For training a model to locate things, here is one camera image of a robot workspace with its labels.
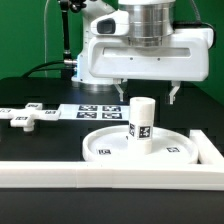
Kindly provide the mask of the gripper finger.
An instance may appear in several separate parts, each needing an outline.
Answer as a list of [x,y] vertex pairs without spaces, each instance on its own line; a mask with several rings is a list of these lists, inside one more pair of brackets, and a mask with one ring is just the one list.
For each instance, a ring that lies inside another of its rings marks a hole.
[[175,101],[175,96],[178,90],[180,89],[181,82],[180,81],[172,81],[171,82],[171,90],[168,94],[168,103],[172,105]]
[[120,79],[114,79],[114,86],[119,94],[119,99],[121,102],[124,101],[124,92],[125,92],[125,85],[122,83]]

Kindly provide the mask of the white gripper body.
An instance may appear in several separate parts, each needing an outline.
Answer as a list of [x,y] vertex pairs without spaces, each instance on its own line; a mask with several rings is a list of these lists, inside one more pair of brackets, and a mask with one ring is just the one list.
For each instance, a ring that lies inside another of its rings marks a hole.
[[130,16],[121,10],[91,23],[88,69],[92,76],[168,81],[202,81],[208,76],[212,29],[177,29],[150,47],[132,44],[130,30]]

